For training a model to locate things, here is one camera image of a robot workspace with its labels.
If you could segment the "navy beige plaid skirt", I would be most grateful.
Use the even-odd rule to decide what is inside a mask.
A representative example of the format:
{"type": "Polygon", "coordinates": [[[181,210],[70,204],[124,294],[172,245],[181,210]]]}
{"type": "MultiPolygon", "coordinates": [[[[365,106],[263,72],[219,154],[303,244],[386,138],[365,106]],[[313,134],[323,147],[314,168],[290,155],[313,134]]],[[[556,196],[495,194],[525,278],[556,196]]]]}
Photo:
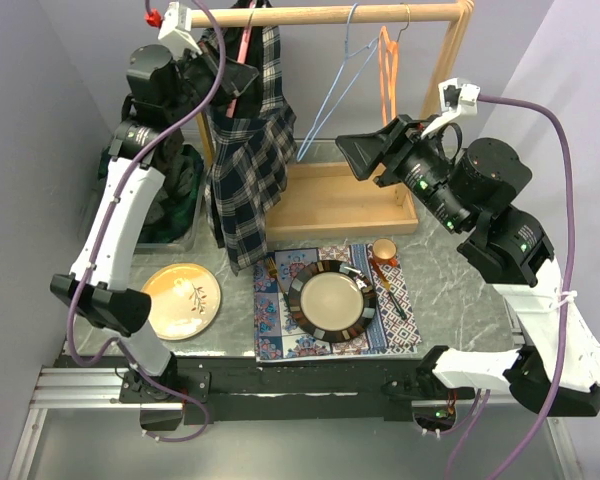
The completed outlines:
{"type": "Polygon", "coordinates": [[[225,105],[208,110],[216,150],[205,184],[207,220],[235,274],[266,256],[266,215],[286,190],[287,164],[297,152],[277,26],[251,30],[246,64],[259,76],[234,113],[225,105]]]}

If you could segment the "orange clothes hanger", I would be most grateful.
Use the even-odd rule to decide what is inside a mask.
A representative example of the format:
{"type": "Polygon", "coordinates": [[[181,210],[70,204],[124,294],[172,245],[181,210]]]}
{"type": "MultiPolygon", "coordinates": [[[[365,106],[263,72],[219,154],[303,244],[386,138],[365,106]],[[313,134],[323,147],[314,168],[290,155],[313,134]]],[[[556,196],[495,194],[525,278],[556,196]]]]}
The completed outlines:
{"type": "Polygon", "coordinates": [[[395,39],[390,38],[388,28],[382,26],[378,35],[378,72],[381,99],[381,117],[384,126],[397,116],[397,83],[400,64],[400,39],[411,23],[411,9],[405,4],[406,25],[395,39]]]}

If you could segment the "grey dotted garment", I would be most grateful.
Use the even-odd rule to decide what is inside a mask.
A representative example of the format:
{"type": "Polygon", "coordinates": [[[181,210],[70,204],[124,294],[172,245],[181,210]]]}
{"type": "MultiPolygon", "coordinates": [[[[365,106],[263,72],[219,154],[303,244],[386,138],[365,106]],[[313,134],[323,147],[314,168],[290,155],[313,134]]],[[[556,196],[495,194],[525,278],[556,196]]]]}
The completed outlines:
{"type": "Polygon", "coordinates": [[[203,166],[204,162],[198,151],[191,144],[185,144],[166,171],[164,183],[146,215],[146,225],[166,219],[172,210],[184,205],[203,166]]]}

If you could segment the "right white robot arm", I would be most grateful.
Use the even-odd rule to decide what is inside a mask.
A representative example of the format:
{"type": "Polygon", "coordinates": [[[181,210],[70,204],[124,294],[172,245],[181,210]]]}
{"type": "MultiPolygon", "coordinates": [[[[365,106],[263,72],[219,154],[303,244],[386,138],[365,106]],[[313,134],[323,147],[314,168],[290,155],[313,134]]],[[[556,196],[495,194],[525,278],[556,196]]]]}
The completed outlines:
{"type": "Polygon", "coordinates": [[[420,391],[436,399],[457,388],[501,390],[535,413],[596,416],[600,343],[541,223],[514,205],[532,178],[516,151],[483,137],[450,159],[426,124],[406,115],[335,143],[356,179],[406,186],[448,232],[464,235],[458,253],[503,297],[528,337],[502,352],[436,346],[420,363],[420,391]]]}

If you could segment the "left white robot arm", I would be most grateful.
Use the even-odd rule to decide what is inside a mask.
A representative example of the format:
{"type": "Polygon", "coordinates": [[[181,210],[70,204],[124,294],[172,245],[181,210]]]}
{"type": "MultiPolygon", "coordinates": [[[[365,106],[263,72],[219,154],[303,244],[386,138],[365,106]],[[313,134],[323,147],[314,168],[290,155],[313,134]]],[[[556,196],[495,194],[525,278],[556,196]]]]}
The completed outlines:
{"type": "Polygon", "coordinates": [[[210,104],[225,106],[258,78],[257,68],[228,59],[207,45],[179,57],[162,45],[138,48],[126,78],[130,88],[121,122],[108,147],[106,186],[91,230],[69,273],[56,274],[51,292],[68,307],[72,359],[92,367],[102,358],[81,357],[74,343],[77,317],[109,333],[127,358],[129,384],[159,402],[178,393],[177,360],[149,324],[150,297],[128,286],[132,257],[162,168],[180,152],[182,126],[210,104]]]}

